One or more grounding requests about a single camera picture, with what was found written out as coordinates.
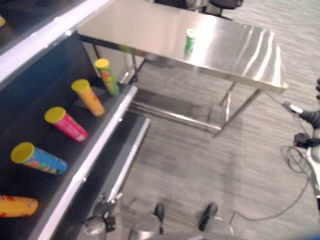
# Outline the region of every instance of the small green can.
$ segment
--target small green can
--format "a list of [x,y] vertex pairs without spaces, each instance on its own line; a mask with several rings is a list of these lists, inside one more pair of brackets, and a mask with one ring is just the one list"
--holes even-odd
[[112,96],[117,96],[119,94],[119,87],[114,71],[112,71],[110,67],[109,60],[106,58],[99,58],[97,61],[95,61],[94,65],[100,72],[102,81],[108,92]]
[[186,31],[186,44],[185,44],[186,53],[191,53],[193,51],[195,40],[196,40],[196,31],[193,28],[189,28]]

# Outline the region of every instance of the wire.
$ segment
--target wire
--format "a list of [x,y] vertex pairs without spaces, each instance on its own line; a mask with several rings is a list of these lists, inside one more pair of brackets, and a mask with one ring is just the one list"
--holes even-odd
[[[268,92],[265,91],[265,93],[272,100],[274,100],[277,104],[283,106],[283,104],[280,101],[278,101],[276,98],[274,98]],[[293,116],[293,119],[298,121],[300,123],[300,126],[303,129],[303,131],[306,134],[308,134],[308,132],[305,129],[305,127],[303,126],[302,122],[298,118],[296,118],[295,116]],[[297,174],[305,174],[305,176],[306,176],[306,181],[305,181],[304,187],[302,188],[298,197],[289,206],[287,206],[285,209],[283,209],[279,213],[271,215],[271,216],[267,216],[267,217],[251,218],[251,217],[247,217],[247,216],[243,215],[242,213],[240,213],[238,211],[233,211],[232,216],[229,221],[229,225],[232,224],[236,215],[238,215],[241,218],[243,218],[247,221],[250,221],[250,222],[258,222],[258,221],[264,221],[264,220],[277,218],[277,217],[283,215],[284,213],[286,213],[291,208],[293,208],[297,204],[297,202],[299,202],[299,200],[302,198],[302,196],[306,192],[306,189],[307,189],[308,183],[309,183],[309,176],[308,176],[308,172],[307,172],[307,169],[308,169],[307,159],[306,159],[305,155],[298,148],[296,148],[294,146],[289,146],[289,145],[282,146],[280,148],[280,151],[281,151],[281,154],[282,154],[286,164],[293,172],[295,172]]]
[[279,105],[283,105],[282,102],[280,102],[279,100],[277,100],[274,96],[272,96],[270,93],[268,93],[267,91],[264,91],[265,94],[267,94],[269,96],[269,98],[271,98],[273,101],[275,101],[277,104]]
[[247,220],[247,221],[251,221],[251,222],[258,222],[258,221],[263,221],[263,220],[269,220],[269,219],[274,219],[277,218],[279,216],[281,216],[282,214],[286,213],[288,210],[290,210],[292,207],[294,207],[296,205],[297,202],[299,202],[299,200],[301,199],[301,197],[304,195],[307,187],[308,187],[308,183],[309,183],[309,179],[307,178],[305,181],[305,185],[302,189],[302,191],[300,192],[299,196],[289,205],[287,206],[284,210],[282,210],[281,212],[275,214],[275,215],[271,215],[271,216],[267,216],[267,217],[261,217],[261,218],[250,218],[247,217],[245,215],[243,215],[242,213],[238,212],[238,211],[233,211],[232,217],[229,221],[229,225],[231,225],[232,221],[234,220],[236,215],[239,215],[240,217],[242,217],[243,219]]

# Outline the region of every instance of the chair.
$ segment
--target chair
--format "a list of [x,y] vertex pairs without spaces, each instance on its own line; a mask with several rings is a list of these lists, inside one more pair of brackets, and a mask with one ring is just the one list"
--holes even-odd
[[242,5],[243,1],[244,0],[209,0],[209,3],[212,4],[213,6],[219,8],[220,11],[218,14],[212,14],[212,13],[207,13],[207,12],[204,12],[204,13],[215,15],[215,16],[218,16],[218,17],[221,17],[224,19],[229,19],[227,17],[222,16],[223,9],[229,9],[229,10],[236,9]]
[[187,0],[154,0],[154,3],[167,5],[167,6],[175,7],[179,9],[186,9],[189,11],[200,10],[200,12],[203,12],[204,9],[206,8],[204,5],[189,7]]

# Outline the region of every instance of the black foot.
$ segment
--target black foot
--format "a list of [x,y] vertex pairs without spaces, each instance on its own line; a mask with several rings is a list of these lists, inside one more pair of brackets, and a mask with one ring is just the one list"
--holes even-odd
[[210,203],[206,209],[204,210],[200,221],[198,228],[201,232],[203,232],[206,229],[207,223],[209,222],[211,217],[214,217],[218,212],[218,205],[215,203]]
[[164,234],[163,223],[164,223],[164,218],[165,218],[165,206],[162,203],[158,203],[155,206],[153,214],[159,219],[159,222],[161,223],[159,233],[162,235],[162,234]]

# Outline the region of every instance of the gray carpet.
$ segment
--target gray carpet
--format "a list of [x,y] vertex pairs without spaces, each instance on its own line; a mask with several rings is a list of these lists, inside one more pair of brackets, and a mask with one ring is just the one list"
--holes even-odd
[[[319,0],[245,0],[224,15],[235,21],[268,28],[282,49],[289,89],[275,95],[302,108],[315,109],[316,79],[320,75]],[[145,64],[138,98],[148,92],[152,101],[205,119],[210,104],[217,104],[230,82],[182,69]],[[252,88],[234,89],[234,110]],[[175,98],[172,104],[169,98]],[[221,116],[214,107],[212,120]],[[234,210],[248,217],[276,214],[300,193],[306,177],[292,172],[280,147],[302,132],[292,116],[262,94],[221,136],[151,116],[151,126],[124,186],[116,209],[117,230],[111,240],[125,240],[135,218],[150,213],[157,202],[167,206],[167,233],[196,230],[197,215],[209,202],[229,221]],[[319,229],[319,214],[309,186],[302,199],[275,219],[250,222],[238,216],[234,234],[248,240],[289,239]]]

